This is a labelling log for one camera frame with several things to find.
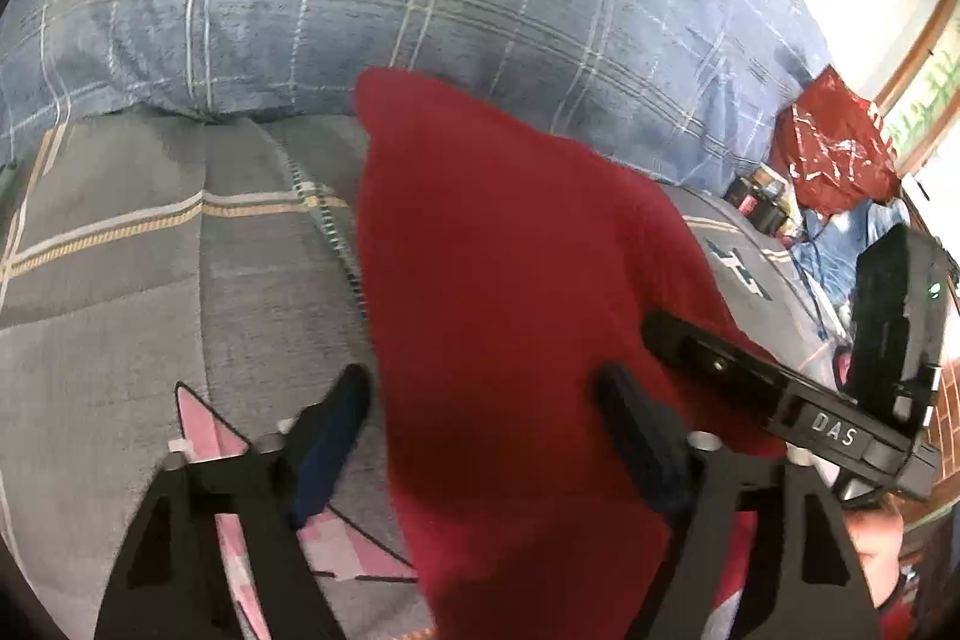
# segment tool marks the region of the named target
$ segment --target red towel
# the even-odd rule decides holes
[[[359,248],[390,487],[440,637],[622,640],[667,530],[592,402],[619,360],[691,429],[780,455],[640,341],[665,308],[760,353],[658,186],[435,79],[372,70]],[[742,582],[749,529],[717,600]]]

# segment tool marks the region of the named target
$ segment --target metal bolt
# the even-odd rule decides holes
[[[913,400],[909,396],[898,396],[894,400],[894,418],[906,423],[913,413]]]
[[[698,451],[719,451],[723,447],[720,437],[710,432],[690,432],[686,436],[686,441],[691,448]]]
[[[864,494],[869,494],[872,491],[872,487],[867,485],[867,483],[859,480],[858,477],[854,477],[851,482],[840,492],[840,501],[848,501],[851,499],[856,499],[857,497],[862,497]]]
[[[798,448],[789,442],[786,445],[786,458],[799,467],[813,466],[813,453],[807,448]]]

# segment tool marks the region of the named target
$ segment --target brick wall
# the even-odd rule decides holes
[[[960,472],[960,316],[956,308],[947,319],[942,362],[940,399],[929,434],[930,442],[944,455],[943,480],[947,480]]]

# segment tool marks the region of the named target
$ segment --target hand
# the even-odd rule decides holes
[[[860,557],[874,607],[889,599],[899,580],[899,549],[904,542],[904,517],[889,497],[881,509],[844,513],[853,547]]]

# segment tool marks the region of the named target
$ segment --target red plastic bag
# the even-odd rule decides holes
[[[899,178],[878,124],[872,102],[828,66],[779,115],[770,165],[793,181],[800,207],[824,220],[864,199],[886,203],[899,194]]]

